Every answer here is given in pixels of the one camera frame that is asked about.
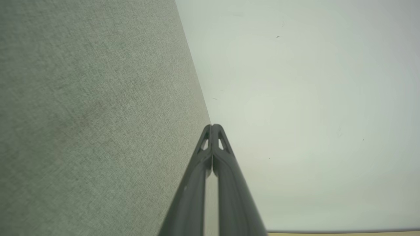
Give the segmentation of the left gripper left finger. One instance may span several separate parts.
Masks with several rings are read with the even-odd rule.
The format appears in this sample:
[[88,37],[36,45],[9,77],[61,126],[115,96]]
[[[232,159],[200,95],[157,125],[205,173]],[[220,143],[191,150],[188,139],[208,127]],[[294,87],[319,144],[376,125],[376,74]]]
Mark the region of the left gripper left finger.
[[158,236],[203,236],[206,179],[212,168],[211,125],[198,139]]

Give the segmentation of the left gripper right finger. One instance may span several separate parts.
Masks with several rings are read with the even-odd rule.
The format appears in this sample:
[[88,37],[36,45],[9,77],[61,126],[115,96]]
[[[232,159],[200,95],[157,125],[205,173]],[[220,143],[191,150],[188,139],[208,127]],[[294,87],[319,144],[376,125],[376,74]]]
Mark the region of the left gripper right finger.
[[223,127],[212,125],[213,172],[219,182],[219,236],[267,236]]

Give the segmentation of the grey fabric panel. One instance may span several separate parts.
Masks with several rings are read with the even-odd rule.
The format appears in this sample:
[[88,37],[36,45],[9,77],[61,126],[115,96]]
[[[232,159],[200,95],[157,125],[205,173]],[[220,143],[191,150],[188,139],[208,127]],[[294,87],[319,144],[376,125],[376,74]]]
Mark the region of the grey fabric panel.
[[175,0],[0,0],[0,236],[157,236],[209,122]]

